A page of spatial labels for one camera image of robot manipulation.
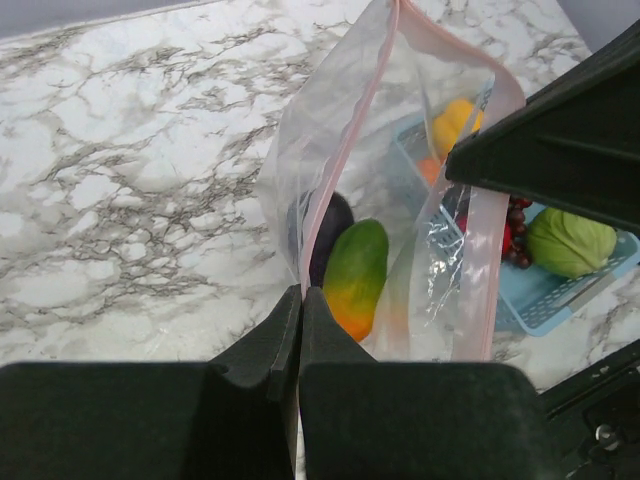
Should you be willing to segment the green orange mango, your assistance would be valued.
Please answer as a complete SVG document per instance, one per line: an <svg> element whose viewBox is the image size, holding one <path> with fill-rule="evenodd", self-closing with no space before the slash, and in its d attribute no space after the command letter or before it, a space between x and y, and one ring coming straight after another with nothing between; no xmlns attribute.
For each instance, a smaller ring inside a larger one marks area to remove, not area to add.
<svg viewBox="0 0 640 480"><path fill-rule="evenodd" d="M388 255L386 230L369 218L346 229L329 256L322 287L325 300L334 320L357 342L372 331Z"/></svg>

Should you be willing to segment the round purple eggplant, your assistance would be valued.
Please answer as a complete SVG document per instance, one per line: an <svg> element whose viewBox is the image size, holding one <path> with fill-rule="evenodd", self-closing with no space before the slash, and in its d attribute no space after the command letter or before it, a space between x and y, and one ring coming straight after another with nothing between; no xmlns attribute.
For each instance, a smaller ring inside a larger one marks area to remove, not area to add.
<svg viewBox="0 0 640 480"><path fill-rule="evenodd" d="M294 274L299 273L299 253L305 244L303 235L303 221L309 210L309 200L312 192L303 191L287 210L285 235L287 252L291 258ZM309 266L309 279L314 287L322 287L327 269L329 256L340 235L354 224L352 209L347 200L338 192L331 196L329 205L321 222Z"/></svg>

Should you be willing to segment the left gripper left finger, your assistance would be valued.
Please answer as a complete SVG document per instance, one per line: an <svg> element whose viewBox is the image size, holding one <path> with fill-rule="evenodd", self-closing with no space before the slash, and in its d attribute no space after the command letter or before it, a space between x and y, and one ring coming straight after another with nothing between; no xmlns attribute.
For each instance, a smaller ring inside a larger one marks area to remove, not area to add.
<svg viewBox="0 0 640 480"><path fill-rule="evenodd" d="M291 479L302 309L196 362L22 362L1 370L5 479Z"/></svg>

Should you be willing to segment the clear zip top bag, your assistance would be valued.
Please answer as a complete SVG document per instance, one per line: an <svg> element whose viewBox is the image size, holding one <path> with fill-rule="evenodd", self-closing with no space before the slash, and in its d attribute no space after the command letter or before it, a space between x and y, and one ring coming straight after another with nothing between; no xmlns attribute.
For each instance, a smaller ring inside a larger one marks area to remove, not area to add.
<svg viewBox="0 0 640 480"><path fill-rule="evenodd" d="M474 109L417 215L391 191L389 147L402 120L432 122L453 100ZM486 361L491 356L508 198L446 178L447 161L465 139L486 132L522 108L518 81L498 61L431 21L422 1L373 1L284 108L257 191L270 232L295 280L311 286L315 240L334 192L355 223L379 221L389 238L387 277L411 232L440 206L454 185L471 190L453 328L429 326L413 335L417 317L386 319L377 303L371 333L360 343L385 360ZM312 192L303 221L305 244L294 274L285 235L289 205Z"/></svg>

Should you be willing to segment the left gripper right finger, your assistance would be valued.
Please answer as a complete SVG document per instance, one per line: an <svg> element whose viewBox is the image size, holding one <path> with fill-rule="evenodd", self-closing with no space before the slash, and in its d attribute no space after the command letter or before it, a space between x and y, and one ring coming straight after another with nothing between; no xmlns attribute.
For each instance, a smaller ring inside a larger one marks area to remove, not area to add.
<svg viewBox="0 0 640 480"><path fill-rule="evenodd" d="M492 362L380 362L304 300L299 404L310 479L551 479L526 375Z"/></svg>

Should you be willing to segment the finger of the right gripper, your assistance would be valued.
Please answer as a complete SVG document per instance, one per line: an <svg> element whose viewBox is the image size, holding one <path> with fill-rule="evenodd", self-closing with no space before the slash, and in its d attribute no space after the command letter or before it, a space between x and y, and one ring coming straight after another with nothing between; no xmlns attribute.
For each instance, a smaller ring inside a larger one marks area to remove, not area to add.
<svg viewBox="0 0 640 480"><path fill-rule="evenodd" d="M639 231L639 26L455 147L447 179Z"/></svg>

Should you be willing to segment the green cabbage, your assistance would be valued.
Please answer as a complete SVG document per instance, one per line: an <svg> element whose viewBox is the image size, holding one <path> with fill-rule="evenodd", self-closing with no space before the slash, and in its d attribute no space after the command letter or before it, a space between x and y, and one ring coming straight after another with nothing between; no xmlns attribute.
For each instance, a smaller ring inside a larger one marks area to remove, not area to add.
<svg viewBox="0 0 640 480"><path fill-rule="evenodd" d="M611 226L552 207L529 224L533 262L555 275L576 279L604 268L617 243Z"/></svg>

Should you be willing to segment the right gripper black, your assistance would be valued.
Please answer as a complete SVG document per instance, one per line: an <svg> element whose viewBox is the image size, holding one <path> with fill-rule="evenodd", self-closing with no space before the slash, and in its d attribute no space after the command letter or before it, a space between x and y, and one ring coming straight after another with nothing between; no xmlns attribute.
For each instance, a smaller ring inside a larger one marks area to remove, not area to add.
<svg viewBox="0 0 640 480"><path fill-rule="evenodd" d="M639 480L639 342L540 395L566 479Z"/></svg>

